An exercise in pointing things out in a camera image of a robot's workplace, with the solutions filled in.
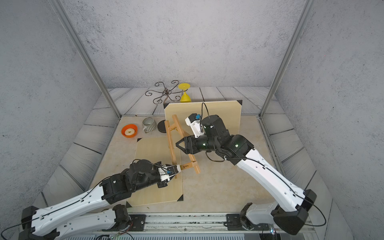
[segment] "wooden plank floor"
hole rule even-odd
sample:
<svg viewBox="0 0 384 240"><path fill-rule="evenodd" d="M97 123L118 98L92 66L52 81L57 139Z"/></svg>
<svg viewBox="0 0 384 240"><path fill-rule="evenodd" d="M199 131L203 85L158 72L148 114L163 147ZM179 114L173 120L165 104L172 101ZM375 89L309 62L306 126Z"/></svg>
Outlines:
<svg viewBox="0 0 384 240"><path fill-rule="evenodd" d="M123 115L164 116L163 104L156 105L152 102L161 94L153 93L152 96L145 96L148 89L161 90L161 88L108 90ZM188 89L187 94L192 102L242 100L242 115L257 115L261 111L268 91L266 87L192 87ZM315 204L329 218L330 223L323 227L315 227L316 233L307 233L308 239L352 239L348 225L275 96L266 113L263 120L286 177L303 189L314 190L318 195ZM89 188L117 122L118 119L104 96L100 96L74 139L74 144L37 197L34 203L37 207L62 202ZM323 218L317 209L311 208L309 214L314 224L322 224ZM343 233L338 228L330 226L335 222L343 223Z"/></svg>

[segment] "wooden easel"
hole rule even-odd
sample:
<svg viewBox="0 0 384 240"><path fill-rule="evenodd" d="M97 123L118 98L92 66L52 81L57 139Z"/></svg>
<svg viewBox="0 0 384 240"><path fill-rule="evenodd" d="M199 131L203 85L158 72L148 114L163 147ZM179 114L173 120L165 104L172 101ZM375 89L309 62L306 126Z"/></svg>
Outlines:
<svg viewBox="0 0 384 240"><path fill-rule="evenodd" d="M182 137L182 138L183 137L187 137L190 134L184 131L184 129L180 125L179 119L177 118L177 116L175 114L172 115L172 119L173 119L174 124L172 124L171 126L169 125L169 121L165 121L164 124L165 124L166 130L167 130L167 138L168 138L170 154L172 156L172 164L177 164L176 163L175 150L174 150L174 147L173 147L172 135L171 135L170 132L172 130L176 130L179 133L180 137ZM181 170L193 167L195 169L195 172L197 174L199 174L200 173L200 167L199 167L199 164L196 161L195 156L192 155L192 154L188 154L188 156L189 156L189 159L191 160L191 162L183 164L183 165L180 165Z"/></svg>

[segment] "yellow wine glass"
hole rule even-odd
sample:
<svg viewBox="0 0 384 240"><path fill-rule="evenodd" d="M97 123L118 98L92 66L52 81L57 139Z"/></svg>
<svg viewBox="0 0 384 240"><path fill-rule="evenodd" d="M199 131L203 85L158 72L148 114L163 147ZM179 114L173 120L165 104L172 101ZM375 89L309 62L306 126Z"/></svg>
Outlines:
<svg viewBox="0 0 384 240"><path fill-rule="evenodd" d="M190 87L191 87L191 85L189 85L188 83L181 83L181 84L179 84L179 89L184 92L184 94L181 96L181 99L180 99L181 103L190 103L190 102L192 102L191 98L185 92Z"/></svg>

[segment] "black coaster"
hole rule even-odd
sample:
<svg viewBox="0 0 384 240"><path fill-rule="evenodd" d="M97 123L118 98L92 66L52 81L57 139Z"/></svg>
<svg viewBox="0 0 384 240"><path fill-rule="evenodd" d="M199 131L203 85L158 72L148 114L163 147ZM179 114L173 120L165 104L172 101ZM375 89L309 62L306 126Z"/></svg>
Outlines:
<svg viewBox="0 0 384 240"><path fill-rule="evenodd" d="M167 130L166 130L166 125L165 125L165 120L159 122L157 124L157 129L159 130L159 132L163 132L163 133L167 133Z"/></svg>

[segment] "metal frame pole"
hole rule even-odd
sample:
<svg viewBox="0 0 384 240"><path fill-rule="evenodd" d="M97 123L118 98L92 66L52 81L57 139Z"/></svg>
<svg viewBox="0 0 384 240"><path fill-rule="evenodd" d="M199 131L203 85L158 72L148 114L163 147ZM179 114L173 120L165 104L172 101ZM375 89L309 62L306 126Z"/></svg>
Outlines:
<svg viewBox="0 0 384 240"><path fill-rule="evenodd" d="M313 10L313 6L316 0L307 0L305 3L303 12L301 13L301 16L299 18L299 22L296 25L295 31L293 32L293 35L291 37L291 41L288 45L288 48L285 52L285 55L283 57L283 60L281 61L280 67L277 70L275 79L273 80L271 84L271 88L268 92L268 95L266 96L265 102L263 104L262 110L260 112L260 118L262 119L264 114L266 113L266 110L268 109L269 103L271 102L273 95L275 94L277 87L280 84L280 81L284 75L285 69L288 66L288 63L292 57L292 54L295 50L295 46L297 42L300 39L300 36L303 32L303 29L305 27L305 24L307 23L308 18L310 17L310 14Z"/></svg>
<svg viewBox="0 0 384 240"><path fill-rule="evenodd" d="M69 20L67 14L65 13L65 10L62 4L60 3L60 0L49 0L49 2L53 10L55 11L57 17L59 18L61 24L63 25L65 31L68 33L69 37L71 38L73 44L75 45L77 51L79 52L88 70L91 72L93 79L95 80L96 84L99 86L105 99L107 100L107 102L109 103L109 105L111 106L115 114L117 115L117 117L120 119L121 118L120 111L116 107L104 82L101 80L99 73L97 72L89 55L87 54L85 47L81 43L79 36L77 35L76 31L73 28L73 25L71 24L71 21Z"/></svg>

